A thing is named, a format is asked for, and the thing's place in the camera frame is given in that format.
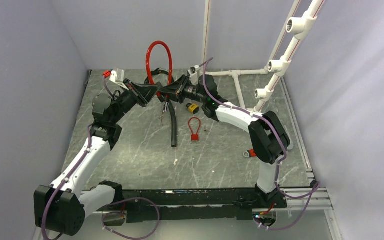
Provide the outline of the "small silver keys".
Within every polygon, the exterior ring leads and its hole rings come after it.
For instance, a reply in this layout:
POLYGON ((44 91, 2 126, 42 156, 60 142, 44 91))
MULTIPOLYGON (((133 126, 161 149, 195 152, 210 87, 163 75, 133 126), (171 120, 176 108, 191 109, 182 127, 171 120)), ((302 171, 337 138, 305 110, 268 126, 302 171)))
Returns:
POLYGON ((160 116, 159 116, 159 120, 160 120, 162 127, 164 126, 164 117, 165 117, 165 111, 162 111, 160 116))

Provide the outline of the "yellow padlock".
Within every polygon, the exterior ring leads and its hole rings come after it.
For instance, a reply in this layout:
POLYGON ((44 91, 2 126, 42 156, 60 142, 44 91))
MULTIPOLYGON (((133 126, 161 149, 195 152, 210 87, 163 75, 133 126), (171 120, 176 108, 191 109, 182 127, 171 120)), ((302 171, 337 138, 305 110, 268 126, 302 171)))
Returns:
POLYGON ((200 110, 199 105, 195 103, 187 103, 186 104, 187 110, 192 113, 193 115, 197 114, 200 110))

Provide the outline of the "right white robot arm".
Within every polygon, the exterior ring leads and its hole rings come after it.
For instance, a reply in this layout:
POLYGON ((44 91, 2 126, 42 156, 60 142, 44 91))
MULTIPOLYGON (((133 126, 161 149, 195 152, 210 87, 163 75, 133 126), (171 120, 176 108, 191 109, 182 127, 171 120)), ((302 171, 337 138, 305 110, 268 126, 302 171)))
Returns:
POLYGON ((280 119, 273 111, 251 112, 221 97, 214 77, 203 75, 193 84, 187 76, 163 86, 160 92, 171 100, 183 103, 188 99, 202 104, 205 116, 226 123, 249 134, 252 149, 259 159, 259 175, 255 194, 256 203, 267 208, 275 201, 278 191, 280 164, 287 156, 291 140, 280 119))

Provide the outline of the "red cable bike lock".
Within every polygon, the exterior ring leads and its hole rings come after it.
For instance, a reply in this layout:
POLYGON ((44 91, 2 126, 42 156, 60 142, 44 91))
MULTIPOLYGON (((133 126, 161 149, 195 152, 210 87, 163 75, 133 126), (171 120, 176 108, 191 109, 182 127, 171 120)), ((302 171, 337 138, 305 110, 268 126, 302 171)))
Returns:
POLYGON ((168 57, 167 84, 170 85, 173 82, 173 58, 172 58, 172 53, 171 53, 169 46, 161 40, 154 41, 153 43, 150 44, 150 46, 147 49, 146 58, 145 58, 145 69, 146 69, 146 73, 147 73, 147 78, 148 78, 149 83, 151 85, 155 84, 155 81, 154 81, 153 75, 152 75, 152 71, 151 71, 151 60, 157 60, 159 65, 162 66, 163 60, 162 60, 162 54, 161 53, 158 53, 157 57, 152 57, 153 49, 156 46, 162 46, 166 50, 167 57, 168 57))

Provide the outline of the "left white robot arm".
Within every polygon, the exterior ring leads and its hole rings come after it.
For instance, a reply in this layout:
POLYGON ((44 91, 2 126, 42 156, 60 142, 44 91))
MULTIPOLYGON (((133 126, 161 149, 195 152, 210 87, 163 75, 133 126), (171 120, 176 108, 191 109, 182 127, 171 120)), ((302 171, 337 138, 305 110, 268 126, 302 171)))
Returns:
POLYGON ((123 92, 115 96, 97 95, 92 101, 93 123, 86 128, 87 140, 70 165, 49 185, 35 190, 35 224, 43 239, 48 231, 76 235, 85 219, 101 208, 117 210, 127 202, 123 187, 115 182, 102 181, 88 193, 82 193, 100 162, 114 149, 122 127, 118 122, 136 105, 146 107, 161 84, 138 84, 125 79, 123 92))

